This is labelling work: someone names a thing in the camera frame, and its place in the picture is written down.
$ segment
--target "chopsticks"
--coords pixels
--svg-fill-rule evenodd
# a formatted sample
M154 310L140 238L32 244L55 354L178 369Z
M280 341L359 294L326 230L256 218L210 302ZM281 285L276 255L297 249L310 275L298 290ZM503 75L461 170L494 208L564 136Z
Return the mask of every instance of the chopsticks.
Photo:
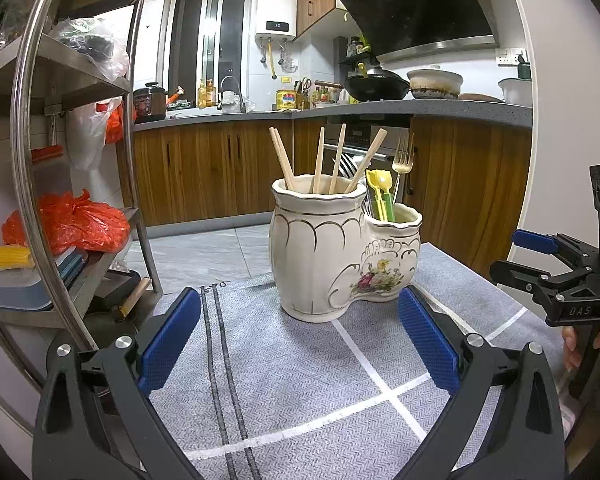
M315 156L314 186L313 193L320 191L320 177L322 176L322 156L324 155L324 127L320 128L320 140L318 140L318 153Z
M347 130L347 125L343 124L340 129L340 139L338 140L338 151L336 152L336 159L333 161L333 174L331 175L331 184L329 185L329 194L332 195L336 189L336 182L338 181L338 170L340 169L340 159L342 158L342 147L344 146L344 133Z
M280 167L282 168L282 174L285 176L286 188L289 191L295 191L294 186L294 172L291 170L291 164L289 164L289 158L286 156L285 145L282 143L280 133L276 128L269 128L271 140L273 141L273 148L276 150Z
M363 173L365 173L366 167L368 166L369 162L371 161L371 158L378 151L378 148L380 148L380 145L382 144L382 141L384 140L385 137L386 137L386 130L384 128L380 128L378 130L378 133L376 133L376 138L371 143L371 146L369 147L368 151L366 152L365 158L363 158L362 162L360 162L360 165L358 166L358 170L356 171L356 174L353 176L353 178L351 179L351 182L347 186L345 193L351 193L354 189L356 189L356 186L358 185L358 181L360 180L360 177L362 176Z

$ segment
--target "white pot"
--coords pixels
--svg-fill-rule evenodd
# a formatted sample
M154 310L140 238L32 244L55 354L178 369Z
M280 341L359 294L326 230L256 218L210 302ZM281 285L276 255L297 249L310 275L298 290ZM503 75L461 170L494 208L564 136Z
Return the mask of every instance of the white pot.
M504 102L529 108L534 106L534 92L529 79L510 77L500 81L498 86L502 88Z
M295 177L296 192L284 180L272 186L269 256L282 308L318 323L342 316L355 300L395 299L418 263L422 215L396 204L398 222L380 222L362 212L364 184L344 194L350 180L339 177L340 194L305 194L312 178ZM321 176L321 192L330 181Z
M464 79L455 72L424 68L407 72L416 99L457 99Z

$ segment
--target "gray countertop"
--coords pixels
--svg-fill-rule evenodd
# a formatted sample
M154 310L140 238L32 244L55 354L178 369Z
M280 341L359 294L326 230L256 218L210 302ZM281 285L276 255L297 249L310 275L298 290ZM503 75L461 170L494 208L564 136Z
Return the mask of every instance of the gray countertop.
M141 132L143 130L152 130L167 126L218 123L223 121L298 120L350 115L438 116L487 121L529 129L533 125L533 109L523 106L481 101L407 99L402 101L378 101L354 105L338 105L327 108L314 108L303 112L286 110L283 112L250 112L247 114L224 114L218 112L217 114L190 115L186 117L174 117L164 121L136 124L135 131Z

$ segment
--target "red plastic bag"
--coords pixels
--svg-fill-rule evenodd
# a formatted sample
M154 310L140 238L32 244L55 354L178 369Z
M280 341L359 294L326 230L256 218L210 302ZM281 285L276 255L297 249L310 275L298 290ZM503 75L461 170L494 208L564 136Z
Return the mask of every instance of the red plastic bag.
M89 192L82 191L77 198L68 191L62 196L46 194L38 201L40 221L52 253L58 256L74 245L87 251L121 251L131 232L125 215L120 209L92 202ZM27 245L19 211L11 213L2 224L2 241Z
M123 117L123 108L120 105L118 108L113 110L113 113L109 116L109 121L107 121L107 131L105 133L105 144L115 144L119 140L122 140L123 130L122 130L122 121ZM134 122L136 122L136 107L133 108Z

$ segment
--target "ceramic utensil holder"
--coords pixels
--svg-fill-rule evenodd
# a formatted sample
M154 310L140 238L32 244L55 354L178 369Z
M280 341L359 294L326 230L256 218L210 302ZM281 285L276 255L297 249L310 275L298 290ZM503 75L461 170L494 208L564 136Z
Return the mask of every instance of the ceramic utensil holder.
M313 175L273 183L276 208L269 228L269 256L282 308L307 322L342 316L355 300L393 300L411 281L420 253L422 215L395 205L396 222L362 212L366 186L344 194L349 179L338 177L336 194L309 194ZM319 191L327 193L330 175Z

